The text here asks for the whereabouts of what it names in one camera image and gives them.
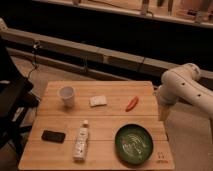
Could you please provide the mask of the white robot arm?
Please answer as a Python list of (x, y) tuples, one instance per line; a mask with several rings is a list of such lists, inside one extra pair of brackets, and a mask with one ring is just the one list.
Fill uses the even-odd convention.
[(213, 142), (213, 91), (198, 83), (201, 70), (194, 63), (186, 63), (165, 71), (161, 76), (161, 85), (157, 88), (156, 99), (159, 105), (159, 119), (168, 117), (168, 109), (179, 98), (200, 108), (209, 118)]

